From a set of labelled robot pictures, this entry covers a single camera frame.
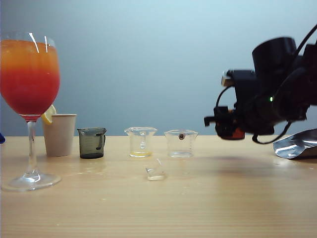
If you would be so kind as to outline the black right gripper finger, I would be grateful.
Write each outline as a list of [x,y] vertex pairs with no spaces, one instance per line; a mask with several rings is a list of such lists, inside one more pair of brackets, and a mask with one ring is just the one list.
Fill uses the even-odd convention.
[[213,116],[204,117],[205,127],[210,126],[211,123],[222,124],[222,123],[232,123],[234,110],[229,109],[228,106],[216,106],[213,109]]
[[234,128],[231,126],[216,125],[215,130],[222,139],[234,139]]

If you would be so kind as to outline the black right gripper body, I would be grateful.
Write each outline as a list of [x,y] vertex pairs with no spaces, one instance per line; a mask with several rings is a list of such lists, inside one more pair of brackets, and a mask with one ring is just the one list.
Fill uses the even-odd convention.
[[250,133],[255,136],[274,134],[274,126],[286,121],[285,134],[291,123],[305,120],[309,104],[286,95],[237,94],[232,127],[234,136]]

